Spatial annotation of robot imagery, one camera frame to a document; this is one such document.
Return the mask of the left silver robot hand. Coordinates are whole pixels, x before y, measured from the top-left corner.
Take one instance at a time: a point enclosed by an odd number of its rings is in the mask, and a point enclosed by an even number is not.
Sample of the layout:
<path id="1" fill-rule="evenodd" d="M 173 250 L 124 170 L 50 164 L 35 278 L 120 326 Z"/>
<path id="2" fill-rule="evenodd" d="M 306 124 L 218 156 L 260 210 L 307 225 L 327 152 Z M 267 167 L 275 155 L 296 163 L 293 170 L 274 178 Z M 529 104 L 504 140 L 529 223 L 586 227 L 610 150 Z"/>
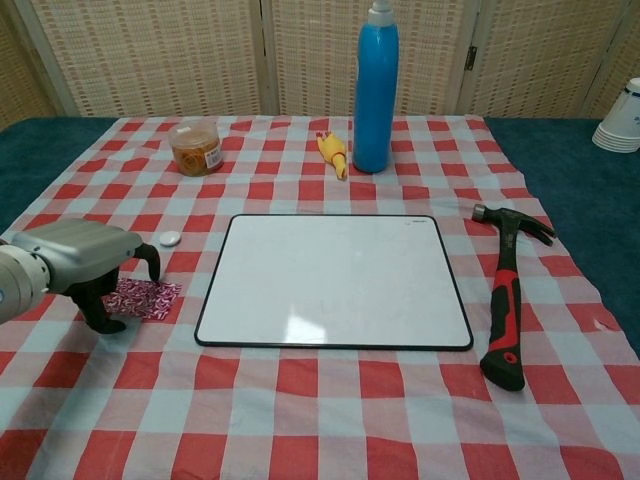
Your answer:
<path id="1" fill-rule="evenodd" d="M 159 280 L 159 253 L 137 233 L 81 218 L 19 232 L 1 245 L 1 322 L 51 293 L 71 298 L 92 330 L 119 333 L 125 324 L 110 318 L 102 298 L 116 289 L 119 268 L 131 258 L 146 261 L 150 279 Z"/>

